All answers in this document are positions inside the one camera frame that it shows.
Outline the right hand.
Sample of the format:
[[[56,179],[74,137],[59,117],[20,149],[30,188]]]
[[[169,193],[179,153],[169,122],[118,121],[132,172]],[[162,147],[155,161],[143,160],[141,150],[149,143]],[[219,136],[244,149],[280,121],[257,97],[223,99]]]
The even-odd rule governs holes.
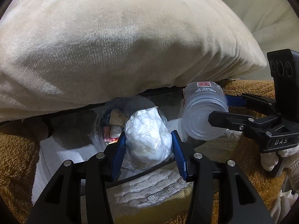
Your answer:
[[[274,167],[279,162],[279,157],[285,160],[285,168],[290,168],[293,164],[296,163],[296,161],[298,161],[298,146],[286,150],[281,150],[278,153],[261,153],[260,156],[261,165],[266,171],[272,171],[274,169]]]

